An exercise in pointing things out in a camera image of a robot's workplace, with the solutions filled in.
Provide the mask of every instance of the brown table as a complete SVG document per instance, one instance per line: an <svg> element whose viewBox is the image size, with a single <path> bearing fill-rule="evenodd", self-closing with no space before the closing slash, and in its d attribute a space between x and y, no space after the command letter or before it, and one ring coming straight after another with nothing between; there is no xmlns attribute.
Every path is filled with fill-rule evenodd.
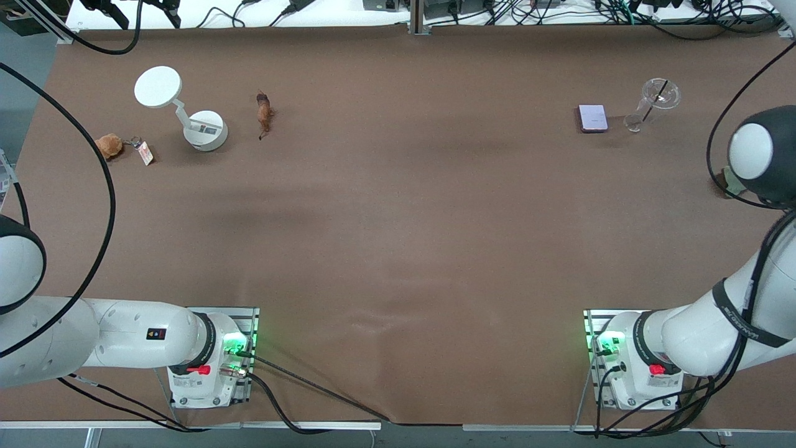
<svg viewBox="0 0 796 448"><path fill-rule="evenodd" d="M143 136L158 160L144 167L128 150L111 163L117 224L86 296L259 306L261 355L396 422L568 425L588 363L585 308L691 303L775 220L716 195L704 146L730 97L785 45L612 26L144 32L125 57L62 45L47 90L93 136ZM136 103L135 80L155 65L181 74L189 113L224 117L222 148L193 150L170 108ZM729 114L717 167L745 116L792 102L794 67L784 59ZM613 119L607 134L578 132L577 104L621 116L651 77L681 87L674 113L639 135ZM278 110L263 141L259 88ZM69 295L107 219L100 169L45 104L19 166L48 251L39 293ZM795 367L740 372L698 426L796 430ZM152 371L82 373L165 410ZM261 373L293 419L368 418ZM127 418L54 381L3 391L0 410ZM183 417L275 420L258 391ZM582 422L592 419L589 406Z"/></svg>

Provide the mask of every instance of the red lever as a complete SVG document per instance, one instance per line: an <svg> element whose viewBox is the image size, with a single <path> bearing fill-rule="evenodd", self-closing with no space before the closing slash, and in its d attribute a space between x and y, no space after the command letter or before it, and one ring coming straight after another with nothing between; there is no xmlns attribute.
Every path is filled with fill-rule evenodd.
<svg viewBox="0 0 796 448"><path fill-rule="evenodd" d="M650 366L650 373L653 375L663 375L664 373L666 373L666 369L660 364L652 364Z"/></svg>
<svg viewBox="0 0 796 448"><path fill-rule="evenodd" d="M186 370L187 371L195 371L199 375L210 375L210 366L207 365L207 364L204 365L204 366L199 366L199 367L188 367L188 368L186 368Z"/></svg>

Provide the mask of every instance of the keychain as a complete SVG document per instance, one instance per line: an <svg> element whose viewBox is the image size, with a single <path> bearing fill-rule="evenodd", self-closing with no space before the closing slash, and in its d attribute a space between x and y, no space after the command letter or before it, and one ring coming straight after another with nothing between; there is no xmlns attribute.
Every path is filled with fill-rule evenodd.
<svg viewBox="0 0 796 448"><path fill-rule="evenodd" d="M144 165L149 165L152 163L152 160L154 159L152 156L152 151L150 151L149 145L147 145L145 141L141 140L141 137L134 136L132 139L122 141L125 144L129 144L139 152L141 159L144 161Z"/></svg>

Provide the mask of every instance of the white round lamp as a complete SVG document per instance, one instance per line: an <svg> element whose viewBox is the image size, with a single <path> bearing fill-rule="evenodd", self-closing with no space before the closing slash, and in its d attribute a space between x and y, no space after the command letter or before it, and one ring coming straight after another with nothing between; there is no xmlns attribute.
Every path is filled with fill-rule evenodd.
<svg viewBox="0 0 796 448"><path fill-rule="evenodd" d="M199 151L212 151L227 139L227 124L213 111L200 111L191 117L185 104L177 99L182 79L177 70L160 65L145 71L135 82L135 99L148 108L177 106L177 118L182 123L182 135Z"/></svg>

